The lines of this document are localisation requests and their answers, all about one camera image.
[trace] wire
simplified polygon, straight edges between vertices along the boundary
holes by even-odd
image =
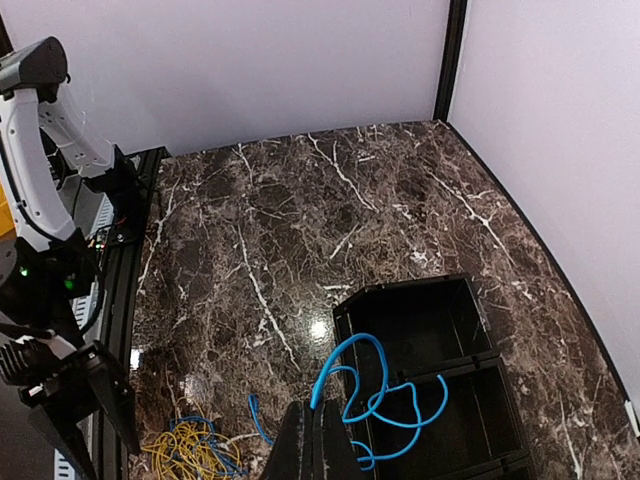
[[[342,352],[344,352],[351,345],[359,341],[371,342],[376,347],[376,350],[378,351],[378,356],[380,358],[380,364],[382,366],[382,382],[380,385],[380,390],[374,393],[373,395],[371,395],[367,400],[367,410],[361,415],[358,415],[356,417],[350,417],[349,412],[351,411],[351,407],[353,406],[353,403],[356,401],[358,394],[360,393],[360,376],[358,375],[358,372],[356,371],[356,369],[353,367],[341,365],[341,366],[332,368],[332,366],[338,360],[338,357],[340,356],[340,354],[342,354]],[[422,428],[426,427],[430,423],[433,423],[438,417],[440,417],[440,415],[444,411],[449,401],[449,389],[447,387],[447,383],[444,381],[444,378],[442,377],[442,375],[437,375],[436,378],[440,381],[440,384],[442,385],[442,390],[443,390],[442,402],[440,403],[440,407],[436,410],[436,412],[433,415],[431,415],[431,417],[429,417],[426,420],[422,420],[422,413],[420,412],[420,405],[418,403],[418,391],[416,389],[416,386],[412,382],[405,382],[402,385],[399,385],[397,387],[389,388],[389,366],[387,364],[387,357],[384,353],[384,348],[382,347],[382,344],[373,335],[370,335],[368,333],[358,333],[356,335],[353,335],[352,337],[349,337],[347,340],[345,340],[340,345],[338,345],[335,348],[335,350],[331,352],[329,359],[322,367],[322,370],[320,371],[320,375],[318,375],[318,380],[314,384],[311,392],[311,409],[312,410],[317,409],[318,405],[322,401],[322,391],[324,389],[327,378],[330,375],[333,375],[334,373],[343,372],[343,371],[351,373],[354,376],[354,380],[355,380],[355,387],[354,387],[353,393],[351,394],[351,398],[349,398],[347,402],[347,406],[345,407],[344,412],[342,413],[342,421],[345,425],[365,420],[368,417],[373,415],[378,420],[384,423],[387,423],[389,425],[393,425],[395,427],[404,428],[404,429],[415,429],[413,437],[411,438],[409,443],[407,443],[407,445],[405,445],[403,448],[401,448],[397,452],[393,452],[385,455],[376,455],[373,453],[373,450],[366,444],[358,441],[352,441],[351,444],[354,447],[359,447],[366,452],[365,456],[358,457],[358,462],[360,464],[364,464],[364,465],[361,465],[360,467],[360,469],[363,472],[373,470],[375,468],[376,462],[378,461],[393,460],[395,458],[401,457],[402,455],[407,453],[409,450],[411,450],[414,447],[414,445],[418,442],[418,439],[420,438],[420,434],[422,433]],[[396,420],[389,419],[379,414],[376,411],[378,407],[380,407],[380,405],[382,404],[382,401],[385,398],[386,394],[398,392],[400,390],[404,390],[407,388],[411,390],[413,410],[416,416],[416,421],[414,423],[398,422]],[[271,440],[266,437],[266,435],[262,431],[262,428],[260,427],[260,424],[258,423],[257,397],[255,397],[255,400],[256,400],[255,408],[252,403],[252,398],[254,397],[255,395],[249,396],[249,407],[251,409],[251,414],[253,415],[253,420],[256,424],[256,427],[258,428],[258,432],[260,433],[260,435],[262,435],[262,437],[265,439],[265,441],[267,441],[267,443],[269,443],[269,445],[272,445],[273,442],[271,442]]]
[[[269,436],[264,433],[264,430],[260,426],[260,420],[258,420],[258,414],[260,413],[260,402],[258,400],[257,395],[249,395],[249,410],[251,410],[251,416],[253,417],[253,423],[256,424],[256,428],[258,429],[258,433],[262,437],[262,439],[267,442],[267,444],[271,447],[273,446],[273,440],[269,438]]]
[[[100,316],[100,312],[102,311],[102,306],[104,305],[104,274],[100,267],[96,265],[96,280],[98,283],[98,298],[96,300],[96,306],[93,307],[91,311],[91,315],[87,319],[87,323],[80,329],[80,336],[83,337],[98,321],[98,317]]]
[[[216,433],[213,422],[200,415],[178,417],[169,422],[169,431],[142,448],[151,454],[151,468],[157,478],[173,480],[217,480],[248,475],[242,467],[240,449],[234,441]]]
[[[53,333],[49,330],[41,330],[39,328],[23,327],[22,325],[11,325],[9,323],[0,322],[0,333],[9,338],[20,338],[28,335],[41,340],[49,340],[53,338]]]
[[[80,196],[80,190],[82,190],[82,178],[78,181],[78,189],[76,190],[76,194],[73,197],[73,206],[71,207],[71,218],[75,220],[76,217],[76,206],[78,205],[78,197]]]

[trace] black object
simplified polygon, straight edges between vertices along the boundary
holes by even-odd
[[[444,39],[442,65],[440,67],[440,82],[436,94],[436,105],[433,119],[447,121],[451,98],[456,83],[456,73],[460,62],[460,50],[464,33],[464,19],[467,14],[467,0],[450,0],[447,33]]]
[[[0,378],[7,385],[37,385],[60,369],[61,361],[37,340],[0,347]]]
[[[58,85],[67,78],[67,55],[55,37],[12,52],[0,62],[0,93],[5,96],[21,88],[35,88],[41,102],[54,102]]]
[[[442,401],[441,374],[449,387],[442,415],[423,428],[416,445],[394,460],[376,463],[369,478],[529,479],[528,447],[511,397],[499,351],[467,275],[453,275],[366,287],[334,310],[338,341],[370,333],[382,343],[389,365],[389,386],[416,385],[424,416]],[[380,388],[382,373],[374,347],[354,344],[342,364],[360,373],[361,394],[354,415]],[[354,389],[344,376],[345,393]],[[415,421],[408,390],[385,396],[379,412],[401,422]],[[414,431],[369,417],[352,426],[354,440],[374,453],[394,452]]]
[[[76,347],[82,341],[69,299],[86,295],[94,276],[80,230],[45,252],[22,237],[0,242],[0,310],[18,325],[55,330]]]
[[[313,411],[292,402],[260,480],[361,480],[363,477],[335,400]]]
[[[85,345],[65,357],[55,376],[20,391],[31,407],[29,423],[83,478],[98,477],[76,424],[102,409],[129,451],[140,453],[135,427],[135,393],[126,372],[99,342]]]
[[[83,182],[92,192],[103,192],[109,197],[114,219],[123,220],[119,232],[119,241],[122,243],[135,240],[146,227],[142,220],[145,213],[144,197],[149,188],[138,178],[133,162],[125,157],[117,145],[114,148],[113,168],[98,177],[83,178]]]
[[[140,159],[138,176],[146,187],[142,192],[144,209],[139,221],[146,225],[160,161],[169,157],[169,154],[164,147],[161,147],[131,154],[127,157],[129,159],[139,157]],[[100,342],[122,365],[128,365],[131,355],[131,329],[144,235],[138,235],[128,243],[118,242],[117,235],[116,228],[110,230],[110,240],[102,265],[107,293],[99,337]],[[127,445],[118,438],[116,430],[107,421],[103,411],[96,412],[91,422],[93,424],[91,458],[96,468],[97,478],[99,480],[127,480],[129,478]]]

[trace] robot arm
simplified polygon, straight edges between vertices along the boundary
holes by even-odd
[[[135,167],[91,129],[68,78],[64,49],[53,37],[0,59],[0,181],[17,232],[0,242],[0,311],[17,324],[0,323],[0,333],[17,339],[0,346],[0,378],[23,387],[31,425],[93,479],[76,424],[103,409],[129,451],[139,453],[134,393],[99,342],[85,345],[83,334],[104,299],[102,274],[58,196],[40,129],[85,185],[107,195],[119,225],[144,228],[143,201]],[[81,330],[69,301],[88,295],[96,278],[98,304]]]
[[[68,78],[64,49],[54,37],[0,61],[0,179],[18,236],[39,252],[76,231],[51,180],[40,128],[91,190],[107,194],[116,217],[135,225],[141,205],[135,168],[91,128]]]

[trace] yellow cable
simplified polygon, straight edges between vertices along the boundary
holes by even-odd
[[[183,400],[187,398],[181,397],[176,401],[176,417],[180,415],[177,405]],[[202,408],[197,403],[195,405],[204,419]],[[219,452],[214,451],[208,443],[212,437],[220,442]],[[151,454],[151,469],[158,479],[229,479],[238,476],[238,472],[231,470],[228,462],[242,466],[240,449],[234,442],[211,431],[206,423],[195,421],[177,424],[173,432],[161,433],[142,450]]]

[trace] black trim edge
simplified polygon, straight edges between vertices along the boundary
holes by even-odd
[[[7,33],[7,28],[4,25],[2,14],[0,14],[0,57],[4,57],[11,52],[13,52],[13,44]]]
[[[489,175],[491,180],[493,180],[493,182],[498,186],[498,188],[500,189],[500,192],[506,197],[506,199],[509,201],[511,206],[518,213],[520,218],[524,221],[525,225],[527,226],[527,228],[529,229],[531,234],[534,236],[534,238],[540,244],[540,246],[542,247],[542,250],[547,255],[549,260],[551,261],[551,265],[556,270],[556,272],[558,272],[558,275],[560,276],[560,279],[562,280],[562,283],[564,284],[564,287],[569,292],[569,295],[571,295],[571,299],[575,302],[576,306],[578,307],[578,310],[580,311],[580,314],[586,320],[585,323],[587,324],[587,327],[591,331],[591,334],[594,336],[594,338],[596,340],[596,343],[598,345],[598,348],[600,349],[600,353],[602,353],[602,356],[604,357],[604,361],[606,362],[607,367],[611,371],[611,374],[613,375],[613,379],[616,382],[616,385],[618,386],[618,389],[620,389],[620,392],[622,393],[622,396],[624,397],[624,400],[630,400],[629,394],[627,393],[627,389],[624,387],[624,384],[622,383],[622,378],[620,378],[620,374],[618,373],[618,370],[616,369],[616,366],[614,365],[613,360],[611,359],[611,356],[609,355],[609,351],[607,350],[604,342],[602,341],[602,337],[600,336],[600,333],[598,332],[598,330],[596,329],[595,324],[593,323],[593,319],[591,318],[591,316],[587,312],[587,309],[585,308],[584,304],[580,300],[580,297],[578,296],[578,294],[576,293],[575,289],[573,288],[573,286],[569,282],[569,278],[564,273],[564,270],[562,270],[562,267],[560,267],[560,264],[558,263],[556,258],[551,253],[551,250],[549,250],[549,247],[547,247],[547,244],[544,242],[544,240],[542,239],[542,237],[540,236],[538,231],[535,229],[533,224],[529,221],[529,219],[524,214],[522,209],[518,206],[518,204],[513,199],[513,197],[509,194],[509,192],[504,187],[504,185],[493,174],[493,172],[489,169],[489,167],[484,162],[484,160],[482,160],[480,155],[478,155],[478,152],[476,152],[473,149],[473,147],[471,145],[469,145],[469,142],[467,142],[464,139],[462,134],[460,132],[458,132],[458,130],[456,130],[456,128],[453,125],[451,125],[449,122],[445,122],[445,125],[447,126],[447,128],[449,130],[451,130],[451,132],[453,132],[453,134],[458,138],[458,140],[460,140],[460,142],[471,153],[471,155],[473,155],[473,158],[476,160],[476,162],[478,162],[478,164],[487,173],[487,175]]]
[[[467,3],[468,0],[451,0],[449,3],[449,20],[442,53],[440,82],[438,83],[438,93],[436,94],[436,106],[433,109],[434,120],[446,122],[449,117],[453,87],[456,83],[460,51],[462,50]]]

